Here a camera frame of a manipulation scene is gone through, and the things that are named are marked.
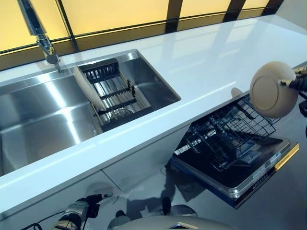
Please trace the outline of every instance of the faucet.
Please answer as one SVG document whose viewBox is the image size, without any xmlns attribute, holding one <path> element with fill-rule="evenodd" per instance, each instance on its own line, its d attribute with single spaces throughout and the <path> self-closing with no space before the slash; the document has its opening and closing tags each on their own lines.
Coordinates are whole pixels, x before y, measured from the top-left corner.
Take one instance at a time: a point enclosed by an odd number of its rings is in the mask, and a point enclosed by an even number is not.
<svg viewBox="0 0 307 230">
<path fill-rule="evenodd" d="M 36 14 L 31 2 L 29 0 L 18 0 L 18 3 L 23 13 L 29 33 L 30 35 L 36 36 L 36 43 L 43 49 L 46 61 L 50 64 L 54 64 L 56 69 L 61 72 L 59 57 L 48 36 L 46 35 L 46 30 Z"/>
</svg>

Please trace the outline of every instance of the white countertop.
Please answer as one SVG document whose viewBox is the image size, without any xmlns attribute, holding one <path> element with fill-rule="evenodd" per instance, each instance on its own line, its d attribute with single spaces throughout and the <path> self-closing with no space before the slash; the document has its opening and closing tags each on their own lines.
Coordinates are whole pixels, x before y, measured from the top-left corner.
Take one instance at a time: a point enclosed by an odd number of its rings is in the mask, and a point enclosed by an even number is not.
<svg viewBox="0 0 307 230">
<path fill-rule="evenodd" d="M 138 49 L 181 100 L 0 177 L 0 214 L 10 215 L 68 183 L 183 127 L 249 89 L 269 61 L 294 67 L 307 60 L 306 31 L 276 15 L 215 24 L 61 57 L 70 64 Z M 50 68 L 41 61 L 0 72 L 0 81 Z"/>
</svg>

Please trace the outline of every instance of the dish drying rack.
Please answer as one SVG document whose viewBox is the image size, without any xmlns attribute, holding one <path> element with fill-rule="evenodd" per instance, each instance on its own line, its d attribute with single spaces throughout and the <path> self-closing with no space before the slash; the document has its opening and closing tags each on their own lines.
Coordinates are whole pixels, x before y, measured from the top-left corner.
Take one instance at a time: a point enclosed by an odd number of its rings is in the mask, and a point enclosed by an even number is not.
<svg viewBox="0 0 307 230">
<path fill-rule="evenodd" d="M 102 131 L 108 131 L 154 111 L 142 92 L 123 76 L 115 58 L 79 68 L 106 107 L 103 111 L 92 105 Z"/>
<path fill-rule="evenodd" d="M 175 154 L 210 154 L 211 165 L 222 171 L 256 144 L 267 144 L 278 120 L 261 116 L 246 95 L 192 123 Z"/>
</svg>

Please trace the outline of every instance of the yellow glass panel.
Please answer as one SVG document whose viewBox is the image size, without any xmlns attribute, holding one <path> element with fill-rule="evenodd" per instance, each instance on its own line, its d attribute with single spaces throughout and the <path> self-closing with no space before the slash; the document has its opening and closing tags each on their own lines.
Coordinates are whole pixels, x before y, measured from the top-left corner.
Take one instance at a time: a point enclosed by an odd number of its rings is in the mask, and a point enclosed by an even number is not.
<svg viewBox="0 0 307 230">
<path fill-rule="evenodd" d="M 50 39 L 68 36 L 55 0 L 31 2 Z M 1 0 L 0 28 L 0 51 L 36 42 L 35 36 L 30 36 L 28 32 L 16 0 Z"/>
<path fill-rule="evenodd" d="M 264 8 L 256 9 L 256 10 L 241 11 L 237 19 L 239 20 L 239 19 L 245 19 L 245 18 L 260 17 L 262 15 L 263 9 Z"/>
<path fill-rule="evenodd" d="M 268 2 L 269 2 L 269 0 L 246 0 L 242 9 L 266 7 Z"/>
<path fill-rule="evenodd" d="M 180 17 L 227 11 L 231 0 L 183 0 Z"/>
<path fill-rule="evenodd" d="M 168 0 L 63 0 L 75 35 L 166 20 Z"/>
</svg>

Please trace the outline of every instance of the cable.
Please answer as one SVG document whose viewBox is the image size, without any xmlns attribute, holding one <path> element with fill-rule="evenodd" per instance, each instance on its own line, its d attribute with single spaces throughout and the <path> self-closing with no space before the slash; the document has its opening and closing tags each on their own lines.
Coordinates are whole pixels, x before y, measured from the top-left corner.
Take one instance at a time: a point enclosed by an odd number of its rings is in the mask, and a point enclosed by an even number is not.
<svg viewBox="0 0 307 230">
<path fill-rule="evenodd" d="M 62 212 L 65 212 L 65 210 L 60 211 L 60 212 L 57 212 L 57 213 L 55 213 L 55 214 L 52 214 L 52 215 L 50 215 L 50 216 L 48 216 L 48 217 L 46 217 L 46 218 L 43 218 L 43 219 L 41 219 L 39 222 L 37 222 L 37 224 L 39 224 L 40 222 L 43 222 L 43 221 L 46 220 L 46 219 L 49 219 L 50 217 L 54 217 L 54 216 L 56 216 L 56 215 L 58 215 L 58 214 L 60 214 L 60 213 L 62 213 Z"/>
<path fill-rule="evenodd" d="M 29 229 L 29 228 L 31 228 L 31 227 L 33 227 L 33 230 L 37 230 L 37 228 L 38 228 L 38 230 L 43 230 L 43 228 L 39 225 L 39 223 L 41 223 L 42 221 L 44 221 L 44 220 L 46 220 L 46 219 L 48 219 L 48 218 L 50 218 L 50 217 L 56 216 L 56 215 L 58 215 L 58 214 L 60 214 L 60 213 L 62 213 L 62 212 L 65 212 L 65 211 L 61 211 L 61 212 L 57 212 L 57 213 L 55 213 L 55 214 L 52 214 L 52 215 L 50 215 L 50 216 L 48 216 L 48 217 L 46 217 L 46 218 L 41 219 L 39 222 L 30 224 L 30 225 L 28 225 L 27 227 L 25 227 L 25 228 L 23 228 L 23 229 L 20 229 L 20 230 L 26 230 L 26 229 Z"/>
<path fill-rule="evenodd" d="M 88 219 L 88 217 L 86 216 L 86 219 L 85 219 L 85 222 L 84 222 L 84 224 L 83 224 L 83 228 L 82 228 L 82 230 L 84 230 L 84 228 L 85 228 L 85 225 L 86 225 L 87 219 Z"/>
<path fill-rule="evenodd" d="M 23 229 L 20 229 L 20 230 L 26 230 L 26 229 L 29 229 L 30 227 L 33 227 L 33 229 L 35 229 L 35 227 L 38 227 L 39 230 L 43 230 L 42 227 L 39 225 L 39 224 L 30 224 L 29 226 L 23 228 Z"/>
</svg>

